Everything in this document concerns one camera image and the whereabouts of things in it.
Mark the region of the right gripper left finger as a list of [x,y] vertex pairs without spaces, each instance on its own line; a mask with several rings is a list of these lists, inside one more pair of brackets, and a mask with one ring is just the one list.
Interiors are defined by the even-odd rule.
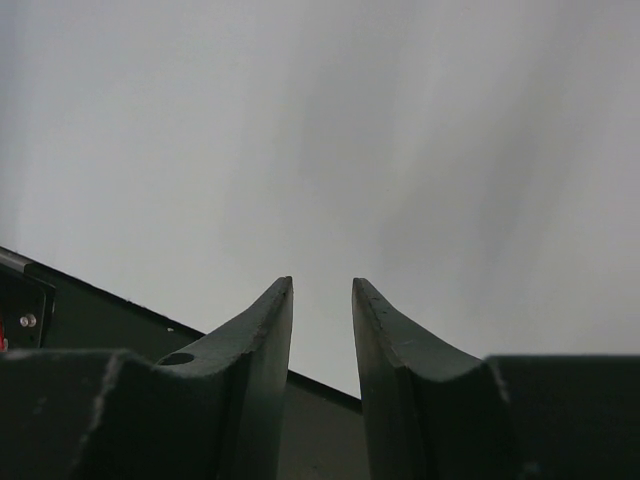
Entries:
[[151,363],[122,349],[1,356],[5,479],[273,479],[293,282]]

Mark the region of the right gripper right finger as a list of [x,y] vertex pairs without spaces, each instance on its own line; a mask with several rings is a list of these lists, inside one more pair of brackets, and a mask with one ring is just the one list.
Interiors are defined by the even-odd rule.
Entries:
[[635,479],[635,355],[467,354],[352,286],[375,479]]

